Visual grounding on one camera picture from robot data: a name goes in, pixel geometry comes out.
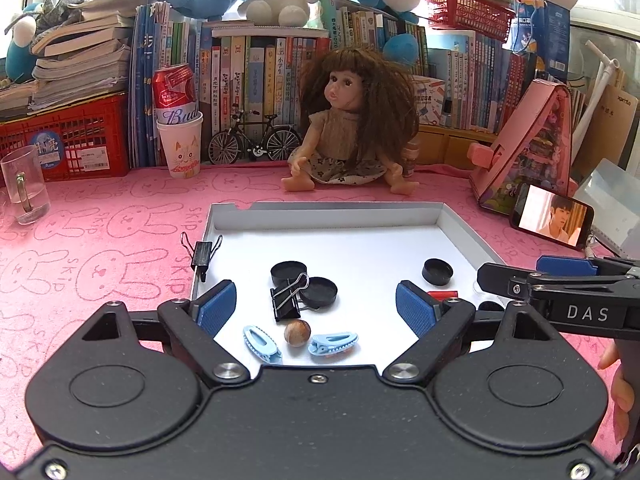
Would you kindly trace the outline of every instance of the pink tablecloth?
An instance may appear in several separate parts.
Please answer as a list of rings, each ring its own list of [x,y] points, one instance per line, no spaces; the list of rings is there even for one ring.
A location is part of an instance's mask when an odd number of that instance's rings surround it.
[[[155,308],[187,296],[190,259],[180,232],[200,239],[209,205],[256,201],[394,201],[383,183],[323,187],[287,194],[285,168],[209,168],[190,180],[166,170],[137,170],[125,178],[47,184],[51,212],[34,226],[0,227],[0,462],[17,466],[40,447],[23,407],[34,372],[108,299],[131,310]],[[481,210],[467,180],[417,173],[421,186],[406,200],[445,202],[507,264],[534,268],[541,254],[573,254],[561,246],[511,229],[508,220]],[[607,341],[568,336],[596,365]],[[601,373],[610,384],[613,370]],[[609,458],[614,443],[611,405],[594,441]]]

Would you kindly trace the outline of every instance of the black binder clip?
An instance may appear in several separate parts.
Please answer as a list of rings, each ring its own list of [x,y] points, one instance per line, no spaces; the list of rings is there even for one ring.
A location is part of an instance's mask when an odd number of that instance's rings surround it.
[[[300,307],[296,295],[308,286],[309,277],[301,273],[293,283],[287,280],[286,283],[271,289],[271,305],[276,321],[300,318]]]
[[[202,283],[206,282],[211,259],[222,245],[222,235],[218,236],[215,244],[213,242],[196,242],[196,246],[193,247],[189,241],[189,235],[183,231],[180,234],[180,244],[191,257],[191,269],[197,272]]]

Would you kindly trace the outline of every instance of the budweiser can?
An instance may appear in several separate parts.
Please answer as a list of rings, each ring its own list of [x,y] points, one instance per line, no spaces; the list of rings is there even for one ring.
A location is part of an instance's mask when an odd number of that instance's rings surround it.
[[[156,105],[156,119],[161,124],[181,124],[193,121],[196,92],[193,70],[187,64],[156,70],[151,80]]]

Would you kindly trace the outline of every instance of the doll dress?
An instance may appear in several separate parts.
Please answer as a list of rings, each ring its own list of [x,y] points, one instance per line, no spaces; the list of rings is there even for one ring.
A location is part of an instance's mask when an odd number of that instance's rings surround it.
[[[358,115],[337,108],[309,115],[309,121],[321,128],[316,150],[300,168],[316,182],[357,186],[380,178],[386,167],[372,151],[365,153],[355,167],[347,168],[347,161],[356,145]],[[296,148],[289,163],[296,156]]]

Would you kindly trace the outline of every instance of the white tray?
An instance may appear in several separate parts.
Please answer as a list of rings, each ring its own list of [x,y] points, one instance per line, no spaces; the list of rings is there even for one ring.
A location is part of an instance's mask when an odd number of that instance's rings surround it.
[[[485,262],[503,264],[500,257],[462,218],[443,203],[257,202],[240,210],[233,204],[213,204],[204,241],[223,235],[207,280],[195,276],[192,299],[221,280],[238,290],[236,311],[215,340],[239,359],[255,377],[258,360],[245,346],[242,328],[256,325],[282,351],[286,365],[375,364],[379,372],[417,337],[396,312],[396,286],[410,280],[423,290],[456,290],[477,307],[496,296],[476,283]],[[449,262],[449,285],[436,287],[422,277],[428,258]],[[309,276],[322,276],[338,287],[333,306],[317,312],[303,310],[312,333],[357,332],[358,344],[331,358],[315,358],[284,341],[286,322],[276,323],[271,308],[270,269],[286,260],[306,264]],[[478,349],[487,344],[475,345]]]

